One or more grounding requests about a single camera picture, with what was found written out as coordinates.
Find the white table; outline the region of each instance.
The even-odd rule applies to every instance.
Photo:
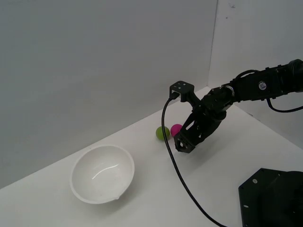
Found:
[[[208,88],[200,90],[202,97]],[[168,107],[166,125],[183,123],[189,104]],[[161,111],[95,143],[117,144],[134,158],[135,175],[117,201],[90,205],[69,187],[80,150],[0,190],[3,227],[214,227],[191,201],[175,173],[164,142],[155,137]],[[229,227],[240,227],[238,187],[261,167],[303,171],[303,150],[232,106],[213,135],[191,154],[174,154],[186,183],[205,210]]]

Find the ball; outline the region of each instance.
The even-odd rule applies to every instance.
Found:
[[[169,132],[169,129],[167,127],[165,127],[165,134],[166,134],[166,137],[169,138],[170,132]],[[156,136],[159,140],[164,140],[164,136],[163,136],[163,133],[162,133],[162,127],[161,126],[159,128],[157,128]]]
[[[177,133],[181,130],[181,128],[182,128],[181,124],[174,124],[170,129],[171,136],[174,137],[175,135],[177,135]]]

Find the cable connector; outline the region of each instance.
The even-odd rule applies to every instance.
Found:
[[[172,94],[170,94],[169,99],[170,100],[175,100],[176,98],[178,98],[180,96],[180,93],[178,92],[173,92]]]

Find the magenta ball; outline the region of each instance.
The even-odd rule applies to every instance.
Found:
[[[177,133],[181,130],[181,128],[182,125],[174,124],[170,129],[171,136],[174,137],[175,135],[177,135]]]

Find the black cable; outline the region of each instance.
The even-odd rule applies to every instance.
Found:
[[[266,100],[267,100],[267,104],[268,104],[269,108],[276,111],[276,112],[279,112],[279,113],[291,113],[291,112],[296,112],[296,111],[299,111],[299,110],[303,110],[303,106],[300,106],[300,107],[295,108],[295,109],[290,109],[290,110],[277,110],[276,108],[273,107],[269,98],[266,99]]]
[[[180,179],[180,181],[181,181],[183,187],[185,188],[186,192],[188,193],[188,195],[190,196],[190,198],[193,200],[193,202],[195,203],[195,205],[199,208],[199,210],[200,210],[200,211],[201,211],[201,212],[202,212],[202,213],[203,213],[211,222],[213,222],[213,223],[216,224],[217,226],[219,226],[219,227],[226,227],[226,226],[220,224],[219,222],[217,222],[216,220],[214,220],[211,216],[209,216],[209,215],[206,213],[206,211],[200,206],[200,204],[198,203],[198,201],[195,199],[195,197],[193,196],[193,194],[190,192],[189,188],[187,187],[187,185],[186,185],[185,181],[183,180],[183,177],[182,177],[182,175],[181,175],[181,173],[180,173],[180,171],[179,171],[179,169],[178,169],[177,163],[176,163],[176,161],[175,161],[175,159],[174,159],[174,156],[173,156],[173,154],[172,154],[172,152],[171,152],[171,149],[170,149],[170,147],[169,147],[169,142],[168,142],[168,140],[167,140],[167,136],[166,136],[165,128],[164,128],[164,117],[165,117],[165,112],[166,112],[166,108],[167,108],[167,106],[168,106],[168,104],[169,104],[169,102],[170,102],[171,100],[173,100],[173,99],[169,98],[169,99],[167,100],[166,104],[164,105],[163,112],[162,112],[161,125],[162,125],[162,133],[163,133],[163,136],[164,136],[165,145],[166,145],[166,148],[167,148],[167,150],[168,150],[168,152],[169,152],[169,156],[170,156],[171,161],[172,161],[172,163],[173,163],[173,165],[174,165],[174,167],[175,167],[175,170],[176,170],[176,172],[177,172],[177,175],[178,175],[178,177],[179,177],[179,179]]]

